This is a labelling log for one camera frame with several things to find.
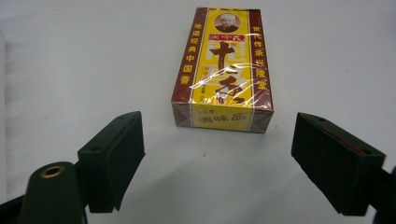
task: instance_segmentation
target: white table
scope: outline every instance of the white table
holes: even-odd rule
[[[266,134],[175,126],[170,98],[196,7],[262,10],[275,104]],[[395,21],[393,0],[2,0],[7,199],[140,110],[147,156],[121,210],[88,213],[90,223],[372,223],[372,207],[338,215],[290,147],[297,112],[310,113],[386,153],[392,170]]]

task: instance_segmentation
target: yellow box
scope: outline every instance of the yellow box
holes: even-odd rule
[[[177,126],[265,133],[274,107],[258,9],[196,9],[171,102]]]

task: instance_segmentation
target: rectangular carton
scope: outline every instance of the rectangular carton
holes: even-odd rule
[[[274,108],[258,9],[196,9],[172,107],[177,126],[265,133]]]

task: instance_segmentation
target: black metal bracket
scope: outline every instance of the black metal bracket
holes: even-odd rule
[[[396,168],[381,167],[385,154],[330,121],[297,115],[291,155],[334,209],[344,216],[376,210],[374,223],[396,223]]]
[[[78,151],[78,162],[55,162],[36,170],[26,194],[0,205],[0,223],[87,223],[92,213],[120,210],[123,195],[145,156],[142,117],[113,119]]]

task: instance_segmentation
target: portrait of man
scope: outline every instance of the portrait of man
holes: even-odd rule
[[[236,19],[234,14],[223,13],[219,16],[221,25],[216,25],[216,29],[223,33],[232,33],[239,28]]]

